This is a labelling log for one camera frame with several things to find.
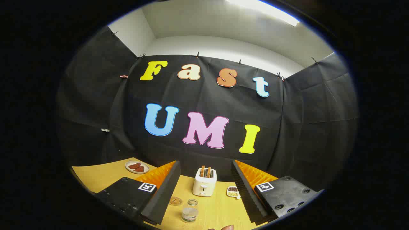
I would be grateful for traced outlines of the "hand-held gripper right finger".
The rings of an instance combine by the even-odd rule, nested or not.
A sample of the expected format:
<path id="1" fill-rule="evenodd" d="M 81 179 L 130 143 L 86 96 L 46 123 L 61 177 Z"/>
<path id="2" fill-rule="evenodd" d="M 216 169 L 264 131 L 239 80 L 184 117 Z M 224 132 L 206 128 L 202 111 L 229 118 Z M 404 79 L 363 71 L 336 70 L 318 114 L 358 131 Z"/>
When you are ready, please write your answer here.
<path id="1" fill-rule="evenodd" d="M 231 174 L 247 215 L 256 225 L 283 219 L 323 193 L 293 177 L 277 178 L 238 160 L 232 160 Z"/>

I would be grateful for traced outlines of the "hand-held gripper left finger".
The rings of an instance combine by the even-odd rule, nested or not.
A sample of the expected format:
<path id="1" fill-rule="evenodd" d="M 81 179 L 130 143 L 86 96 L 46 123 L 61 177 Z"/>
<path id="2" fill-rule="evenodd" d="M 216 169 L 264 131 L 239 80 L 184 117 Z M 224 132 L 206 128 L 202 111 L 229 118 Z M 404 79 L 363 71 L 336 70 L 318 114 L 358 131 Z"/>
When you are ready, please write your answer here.
<path id="1" fill-rule="evenodd" d="M 180 162 L 175 160 L 136 179 L 122 177 L 95 197 L 135 222 L 161 224 L 180 173 Z"/>

